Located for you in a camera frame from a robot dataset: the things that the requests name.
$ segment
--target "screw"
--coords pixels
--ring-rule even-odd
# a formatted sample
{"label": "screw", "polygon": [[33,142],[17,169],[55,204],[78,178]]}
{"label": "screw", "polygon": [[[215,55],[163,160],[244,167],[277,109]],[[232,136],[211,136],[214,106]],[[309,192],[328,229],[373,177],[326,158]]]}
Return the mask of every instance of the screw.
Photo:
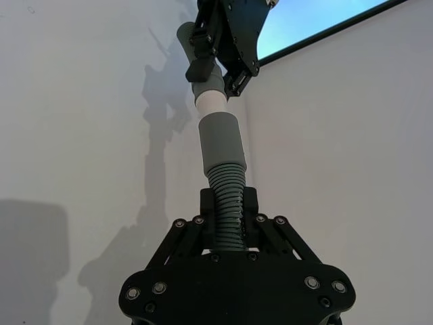
{"label": "screw", "polygon": [[334,290],[337,291],[338,293],[346,293],[347,292],[346,286],[344,285],[343,282],[340,282],[340,281],[332,282],[332,288],[334,288]]}
{"label": "screw", "polygon": [[278,223],[279,225],[283,225],[286,223],[286,221],[284,220],[284,218],[281,217],[276,217],[275,218],[275,222]]}
{"label": "screw", "polygon": [[155,283],[152,292],[155,295],[161,295],[162,293],[165,293],[165,290],[167,290],[167,285],[163,282],[157,282]]}
{"label": "screw", "polygon": [[256,217],[256,220],[257,220],[258,222],[264,222],[264,221],[266,220],[266,218],[263,217],[262,215],[258,215],[258,216]]}
{"label": "screw", "polygon": [[156,305],[154,303],[148,303],[145,307],[144,310],[146,313],[153,313],[156,309]]}
{"label": "screw", "polygon": [[212,262],[218,262],[219,261],[219,255],[218,254],[213,254],[211,257],[210,257],[210,260],[212,261]]}
{"label": "screw", "polygon": [[307,276],[304,282],[307,287],[313,290],[316,290],[320,287],[318,279],[316,279],[314,276]]}
{"label": "screw", "polygon": [[250,260],[250,261],[257,261],[257,259],[258,259],[258,256],[257,256],[257,254],[256,253],[248,253],[248,259]]}
{"label": "screw", "polygon": [[134,300],[134,299],[138,298],[139,295],[140,295],[140,289],[130,288],[127,292],[127,299],[128,300]]}
{"label": "screw", "polygon": [[321,297],[319,302],[322,306],[324,306],[324,308],[331,307],[331,301],[327,297]]}
{"label": "screw", "polygon": [[202,223],[204,223],[204,219],[202,217],[196,217],[194,222],[198,225],[201,225]]}
{"label": "screw", "polygon": [[182,220],[176,220],[175,226],[178,228],[182,228],[185,225],[185,222]]}

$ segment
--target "black frame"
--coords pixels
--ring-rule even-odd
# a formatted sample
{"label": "black frame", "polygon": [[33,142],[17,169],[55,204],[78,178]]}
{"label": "black frame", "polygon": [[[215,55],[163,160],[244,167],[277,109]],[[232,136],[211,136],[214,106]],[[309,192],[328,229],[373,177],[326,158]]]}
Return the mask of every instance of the black frame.
{"label": "black frame", "polygon": [[396,5],[399,5],[403,2],[406,2],[407,0],[388,0],[385,3],[382,3],[380,5],[377,5],[365,12],[360,13],[359,15],[356,15],[355,17],[349,18],[348,20],[345,20],[337,25],[334,25],[328,29],[325,29],[321,32],[318,32],[317,34],[314,34],[313,36],[310,36],[306,39],[303,39],[302,41],[299,41],[289,47],[286,47],[285,49],[282,49],[281,51],[275,52],[274,54],[271,54],[259,61],[260,66],[264,66],[266,64],[269,64],[271,62],[274,62],[284,56],[287,56],[295,51],[298,51],[299,49],[303,49],[304,47],[307,47],[313,43],[316,43],[318,41],[321,41],[322,39],[325,39],[326,37],[329,37],[331,35],[334,35],[338,32],[341,32],[342,30],[349,28],[353,25],[356,25],[366,19],[369,19],[373,16],[376,16],[392,7],[395,7]]}

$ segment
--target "gray cylinder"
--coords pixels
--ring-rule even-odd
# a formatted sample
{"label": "gray cylinder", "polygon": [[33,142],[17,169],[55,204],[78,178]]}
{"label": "gray cylinder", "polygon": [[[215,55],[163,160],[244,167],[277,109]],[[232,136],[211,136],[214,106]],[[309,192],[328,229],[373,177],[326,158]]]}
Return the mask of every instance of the gray cylinder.
{"label": "gray cylinder", "polygon": [[215,196],[216,251],[244,251],[243,205],[246,161],[237,119],[227,112],[199,124],[204,174]]}
{"label": "gray cylinder", "polygon": [[236,116],[227,112],[206,115],[198,125],[204,174],[221,164],[237,164],[246,170],[244,149]]}

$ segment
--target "flexible hose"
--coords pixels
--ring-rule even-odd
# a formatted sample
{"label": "flexible hose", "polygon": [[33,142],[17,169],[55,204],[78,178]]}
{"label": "flexible hose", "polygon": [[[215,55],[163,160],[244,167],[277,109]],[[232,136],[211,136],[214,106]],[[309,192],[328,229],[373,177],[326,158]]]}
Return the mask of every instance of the flexible hose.
{"label": "flexible hose", "polygon": [[209,170],[208,180],[215,195],[216,251],[245,251],[243,198],[245,169],[238,164],[221,164]]}

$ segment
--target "black metal plate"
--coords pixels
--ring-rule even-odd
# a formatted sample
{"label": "black metal plate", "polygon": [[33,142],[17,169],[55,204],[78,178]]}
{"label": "black metal plate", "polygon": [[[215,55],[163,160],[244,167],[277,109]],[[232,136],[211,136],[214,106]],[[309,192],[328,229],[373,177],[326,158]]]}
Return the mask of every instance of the black metal plate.
{"label": "black metal plate", "polygon": [[[350,280],[336,267],[257,254],[251,261],[248,252],[221,252],[218,262],[202,255],[138,272],[124,283],[120,308],[134,324],[315,325],[355,302]],[[309,289],[307,276],[315,276],[320,288]],[[335,280],[346,284],[346,293],[332,290]],[[152,292],[157,282],[167,284],[161,295]],[[141,294],[129,301],[132,287]],[[320,305],[324,296],[331,307]],[[152,313],[145,312],[149,302],[156,305]]]}

